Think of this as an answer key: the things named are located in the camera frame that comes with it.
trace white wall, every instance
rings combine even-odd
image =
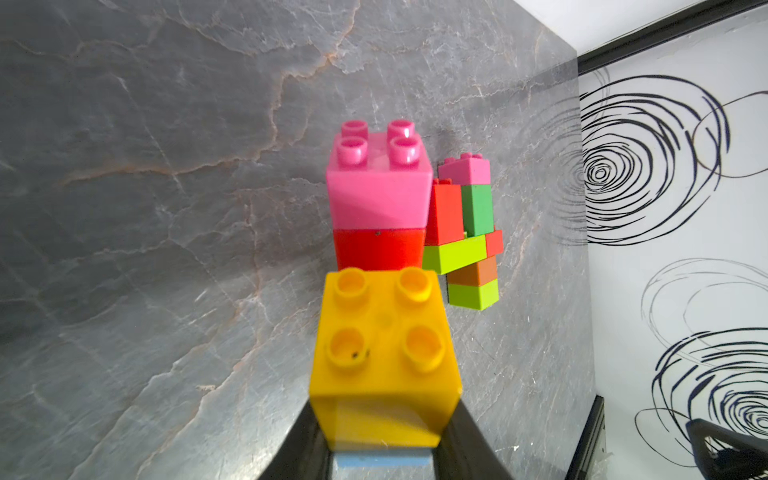
[[[768,439],[768,5],[579,79],[609,480],[701,480],[703,418]]]
[[[581,55],[698,0],[516,0]]]

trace black object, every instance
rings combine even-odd
[[[440,444],[432,450],[437,480],[514,480],[458,401]],[[309,402],[259,480],[327,480],[332,453]]]
[[[685,426],[696,466],[707,480],[749,480],[768,470],[768,441],[702,419]],[[717,445],[717,449],[712,451],[708,445]]]
[[[288,431],[260,480],[326,480],[331,477],[331,451],[309,402]]]
[[[458,401],[432,450],[436,480],[514,480],[488,446],[464,402]]]
[[[655,47],[765,3],[768,3],[768,0],[706,0],[662,18],[634,33],[617,38],[600,48],[588,51],[578,58],[578,73],[581,75],[597,70],[639,51]]]
[[[571,467],[565,476],[565,480],[584,480],[589,475],[592,465],[592,457],[598,448],[598,439],[605,426],[605,400],[597,395],[592,402],[592,409],[587,417],[587,424],[581,432],[581,438],[576,445]]]

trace green brick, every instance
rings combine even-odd
[[[493,198],[490,185],[462,185],[464,230],[470,237],[493,231]]]
[[[485,236],[465,238],[458,242],[424,247],[422,268],[434,270],[438,275],[443,275],[471,263],[479,262],[486,257]]]
[[[498,302],[498,280],[482,286],[448,284],[448,303],[474,310],[485,310]]]

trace stacked bricks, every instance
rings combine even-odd
[[[344,123],[326,180],[339,270],[422,265],[432,166],[411,121],[380,133],[365,121]]]
[[[502,231],[493,223],[491,165],[480,154],[464,153],[445,159],[438,174],[423,268],[448,274],[448,303],[484,310],[498,302],[496,255],[504,250]]]
[[[382,133],[348,121],[326,179],[339,272],[326,276],[313,411],[334,452],[434,448],[462,383],[438,277],[421,268],[435,188],[421,137],[407,120]],[[444,185],[450,197],[432,200],[461,212],[460,187]],[[433,223],[432,241],[463,241],[461,214]]]

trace light blue object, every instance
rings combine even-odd
[[[376,452],[337,452],[333,454],[339,468],[354,467],[422,467],[432,461],[432,449],[393,449]]]

